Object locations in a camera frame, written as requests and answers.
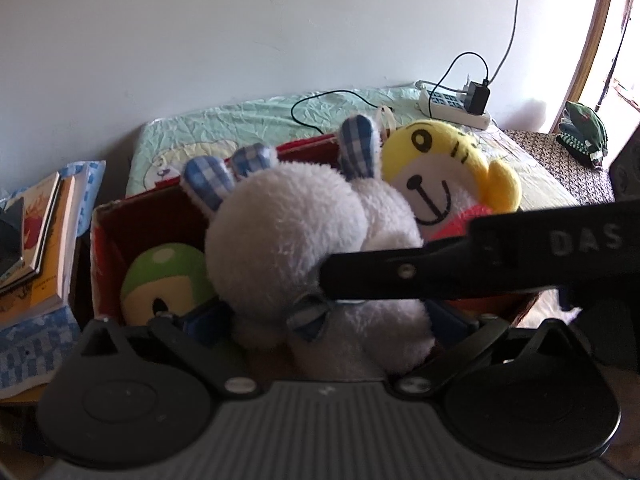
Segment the red cardboard box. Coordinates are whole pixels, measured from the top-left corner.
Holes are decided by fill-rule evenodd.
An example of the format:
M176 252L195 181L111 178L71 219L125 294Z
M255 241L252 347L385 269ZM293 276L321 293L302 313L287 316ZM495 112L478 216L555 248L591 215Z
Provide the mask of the red cardboard box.
M337 167L333 134L288 142L277 147L281 160L318 162ZM182 243L204 250L208 221L180 188L179 177L152 190L96 207L91 223L91 291L95 316L124 324L120 290L130 264L148 249ZM540 292L447 301L465 314L491 313L518 325Z

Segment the yellow tiger plush toy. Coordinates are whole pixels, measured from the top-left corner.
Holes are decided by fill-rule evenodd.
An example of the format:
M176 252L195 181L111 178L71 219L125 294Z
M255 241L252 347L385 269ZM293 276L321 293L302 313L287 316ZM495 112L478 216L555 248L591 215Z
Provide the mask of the yellow tiger plush toy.
M475 139L437 120L417 120L384 141L382 177L405 197L425 243L462 236L471 220L510 214L521 205L521 180L489 159Z

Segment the green cartoon bed sheet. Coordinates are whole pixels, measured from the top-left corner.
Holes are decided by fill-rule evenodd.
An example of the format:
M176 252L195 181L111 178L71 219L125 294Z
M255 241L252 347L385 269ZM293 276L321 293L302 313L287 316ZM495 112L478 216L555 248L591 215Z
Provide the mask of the green cartoon bed sheet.
M399 125L422 119L420 90L405 86L274 96L207 107L145 124L130 166L126 194L154 188L193 156L227 157L254 143L281 145L333 132L352 114L374 115L389 107Z

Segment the white bunny plush toy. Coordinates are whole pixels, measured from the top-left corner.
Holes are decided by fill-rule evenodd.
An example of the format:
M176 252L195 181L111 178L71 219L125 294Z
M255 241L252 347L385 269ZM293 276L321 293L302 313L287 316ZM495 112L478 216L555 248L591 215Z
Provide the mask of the white bunny plush toy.
M409 203L382 178L378 124L367 115L354 115L341 124L336 137L341 172L358 194L369 223L361 250L421 247L423 240Z

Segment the patterned dark cushion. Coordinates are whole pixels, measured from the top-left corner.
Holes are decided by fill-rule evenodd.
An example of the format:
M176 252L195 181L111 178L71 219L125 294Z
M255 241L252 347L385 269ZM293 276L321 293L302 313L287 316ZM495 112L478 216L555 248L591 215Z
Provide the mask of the patterned dark cushion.
M506 135L548 170L581 205L614 200L608 174L582 166L555 140L554 134L506 130Z

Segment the green bean plush toy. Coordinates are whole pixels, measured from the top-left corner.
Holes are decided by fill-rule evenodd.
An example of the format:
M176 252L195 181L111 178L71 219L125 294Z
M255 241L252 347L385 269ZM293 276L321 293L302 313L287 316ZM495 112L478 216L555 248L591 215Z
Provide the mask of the green bean plush toy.
M186 244L169 243L142 252L131 263L120 290L120 310L129 326L145 325L154 302L183 316L215 297L204 254Z

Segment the green folded cloth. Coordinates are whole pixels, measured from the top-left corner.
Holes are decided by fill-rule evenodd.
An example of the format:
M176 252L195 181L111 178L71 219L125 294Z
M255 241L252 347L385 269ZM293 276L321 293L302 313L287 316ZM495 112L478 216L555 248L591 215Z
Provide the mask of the green folded cloth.
M602 168L603 159L608 154L608 134L592 108L566 101L559 128L555 140L576 162L588 169Z

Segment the black charger adapter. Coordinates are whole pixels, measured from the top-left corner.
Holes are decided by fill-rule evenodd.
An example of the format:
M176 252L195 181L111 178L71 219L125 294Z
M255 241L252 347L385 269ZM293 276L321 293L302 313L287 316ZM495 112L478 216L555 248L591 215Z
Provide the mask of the black charger adapter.
M490 96L489 81L470 81L465 88L463 107L471 115L480 116L485 113L485 108Z

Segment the white power strip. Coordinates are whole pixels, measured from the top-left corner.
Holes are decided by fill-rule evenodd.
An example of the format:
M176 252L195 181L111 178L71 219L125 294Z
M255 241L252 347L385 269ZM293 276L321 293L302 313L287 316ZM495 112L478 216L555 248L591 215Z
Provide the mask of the white power strip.
M487 113L481 115L469 113L456 96L448 93L423 88L420 91L418 105L424 116L441 122L451 122L478 130L486 130L491 123Z

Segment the stack of books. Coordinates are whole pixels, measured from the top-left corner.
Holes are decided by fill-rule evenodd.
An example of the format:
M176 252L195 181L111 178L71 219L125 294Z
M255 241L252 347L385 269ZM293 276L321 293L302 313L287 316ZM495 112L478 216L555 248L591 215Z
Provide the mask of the stack of books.
M50 382L79 336L70 306L78 238L88 233L104 160L72 162L1 200L1 397Z

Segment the yellow cartoon blanket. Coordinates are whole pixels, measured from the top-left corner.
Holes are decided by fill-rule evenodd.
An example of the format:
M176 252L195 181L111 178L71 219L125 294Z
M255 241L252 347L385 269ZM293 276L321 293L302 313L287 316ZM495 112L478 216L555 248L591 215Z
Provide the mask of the yellow cartoon blanket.
M486 158L501 159L516 172L521 180L523 210L578 205L578 200L547 169L496 126L491 125L486 130L464 127L463 131ZM569 323L579 312L578 309L563 311L555 290L461 300L455 301L454 305L465 313L499 315L515 326L525 328L536 328L545 318L558 318Z

